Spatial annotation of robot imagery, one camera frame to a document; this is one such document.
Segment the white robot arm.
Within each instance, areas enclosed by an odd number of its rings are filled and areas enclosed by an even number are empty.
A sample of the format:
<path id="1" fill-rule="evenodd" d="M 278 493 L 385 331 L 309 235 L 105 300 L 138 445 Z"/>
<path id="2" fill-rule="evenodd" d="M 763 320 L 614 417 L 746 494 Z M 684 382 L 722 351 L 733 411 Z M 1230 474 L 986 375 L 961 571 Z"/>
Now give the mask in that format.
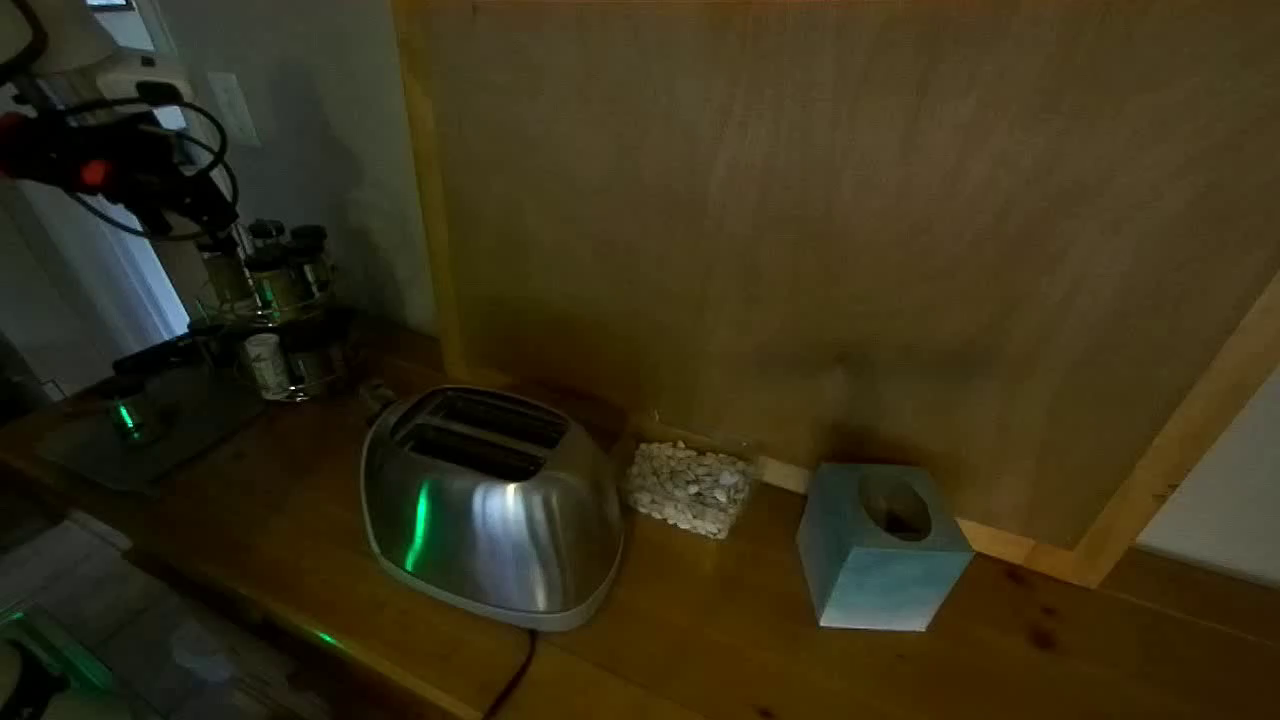
<path id="1" fill-rule="evenodd" d="M 85 0 L 0 0 L 0 173 L 140 240 L 234 251 L 230 127 L 182 66 L 117 45 Z"/>

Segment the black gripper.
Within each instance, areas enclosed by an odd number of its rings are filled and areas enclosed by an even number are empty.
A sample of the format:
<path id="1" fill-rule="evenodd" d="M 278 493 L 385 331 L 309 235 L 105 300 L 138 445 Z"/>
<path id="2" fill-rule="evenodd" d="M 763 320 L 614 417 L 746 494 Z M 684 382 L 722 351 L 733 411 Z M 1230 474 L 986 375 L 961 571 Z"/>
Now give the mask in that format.
<path id="1" fill-rule="evenodd" d="M 93 203 L 107 200 L 133 214 L 145 240 L 230 240 L 237 203 L 209 168 L 185 168 L 177 136 L 155 120 L 64 124 L 53 116 L 0 116 L 0 173 L 60 189 Z"/>

